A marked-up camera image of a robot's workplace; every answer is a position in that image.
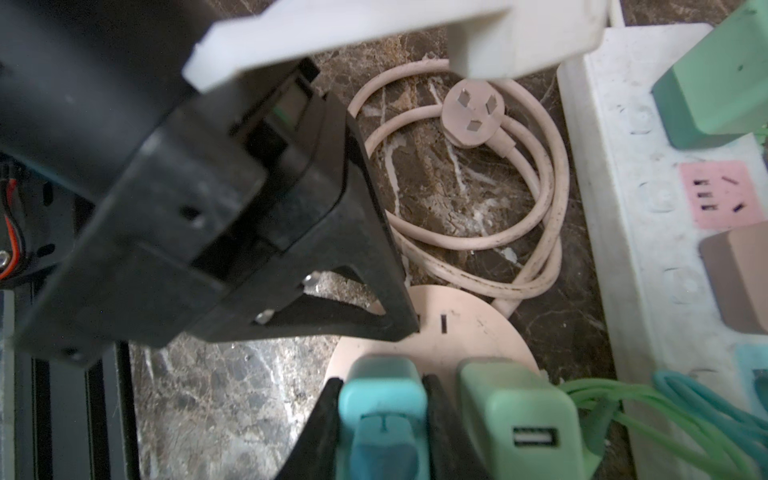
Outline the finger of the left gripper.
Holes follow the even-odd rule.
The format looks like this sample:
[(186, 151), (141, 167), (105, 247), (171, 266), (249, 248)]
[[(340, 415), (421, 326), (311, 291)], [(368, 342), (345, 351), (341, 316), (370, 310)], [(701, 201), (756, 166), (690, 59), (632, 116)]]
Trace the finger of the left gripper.
[(271, 113), (247, 137), (269, 177), (200, 265), (228, 290), (192, 324), (201, 340), (342, 335), (395, 342), (419, 330), (359, 128), (334, 95), (290, 136)]

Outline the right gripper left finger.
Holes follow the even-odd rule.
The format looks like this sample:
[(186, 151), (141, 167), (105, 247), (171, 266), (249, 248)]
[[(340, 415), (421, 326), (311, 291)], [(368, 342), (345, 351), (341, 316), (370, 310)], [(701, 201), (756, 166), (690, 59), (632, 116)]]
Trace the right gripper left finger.
[(334, 479), (335, 454), (339, 440), (338, 400), (343, 381), (326, 381), (285, 464), (276, 480)]

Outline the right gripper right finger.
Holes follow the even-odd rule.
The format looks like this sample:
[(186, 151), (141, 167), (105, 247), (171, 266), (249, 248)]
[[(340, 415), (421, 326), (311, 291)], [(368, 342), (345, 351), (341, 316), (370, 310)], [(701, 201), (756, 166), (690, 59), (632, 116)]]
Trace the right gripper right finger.
[(439, 377), (422, 378), (427, 392), (427, 424), (432, 479), (488, 479), (489, 474), (464, 429)]

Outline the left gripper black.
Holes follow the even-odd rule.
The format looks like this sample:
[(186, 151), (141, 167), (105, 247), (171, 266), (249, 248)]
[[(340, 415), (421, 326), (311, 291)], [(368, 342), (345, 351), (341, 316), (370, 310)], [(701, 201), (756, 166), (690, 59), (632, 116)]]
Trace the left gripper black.
[(317, 76), (309, 59), (241, 73), (200, 93), (173, 64), (19, 67), (11, 154), (93, 205), (14, 344), (87, 365), (116, 341), (160, 348), (228, 287), (200, 265), (269, 177), (247, 146), (271, 113), (290, 136)]

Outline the teal charger plug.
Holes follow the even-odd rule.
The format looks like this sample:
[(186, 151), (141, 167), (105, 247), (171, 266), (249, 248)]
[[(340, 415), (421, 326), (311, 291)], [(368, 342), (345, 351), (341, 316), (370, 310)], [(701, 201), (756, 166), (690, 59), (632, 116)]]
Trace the teal charger plug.
[(429, 479), (428, 396), (401, 356), (356, 360), (339, 396), (337, 479)]
[(750, 412), (767, 419), (767, 345), (738, 344), (734, 355)]

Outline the green charger plug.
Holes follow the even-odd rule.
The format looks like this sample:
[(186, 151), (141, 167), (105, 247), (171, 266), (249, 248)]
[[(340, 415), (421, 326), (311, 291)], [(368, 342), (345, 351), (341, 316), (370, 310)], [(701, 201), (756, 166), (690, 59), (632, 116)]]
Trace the green charger plug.
[(457, 369), (462, 424), (493, 479), (590, 479), (588, 450), (568, 394), (510, 359), (466, 360)]
[(767, 124), (767, 3), (746, 1), (652, 87), (678, 150), (726, 145)]

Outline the pink charger plug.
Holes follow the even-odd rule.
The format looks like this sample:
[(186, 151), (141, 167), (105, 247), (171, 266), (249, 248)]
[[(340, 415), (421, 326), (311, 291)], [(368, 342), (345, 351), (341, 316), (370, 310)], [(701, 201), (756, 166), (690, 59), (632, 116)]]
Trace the pink charger plug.
[(699, 244), (722, 321), (744, 334), (767, 333), (767, 223), (738, 227)]

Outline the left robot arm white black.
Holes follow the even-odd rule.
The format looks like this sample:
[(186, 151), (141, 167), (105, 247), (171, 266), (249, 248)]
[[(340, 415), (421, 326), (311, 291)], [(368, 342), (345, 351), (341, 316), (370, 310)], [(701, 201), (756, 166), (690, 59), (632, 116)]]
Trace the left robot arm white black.
[(15, 346), (87, 367), (161, 348), (420, 323), (356, 121), (308, 58), (210, 91), (182, 68), (201, 1), (5, 1), (1, 149), (90, 201)]

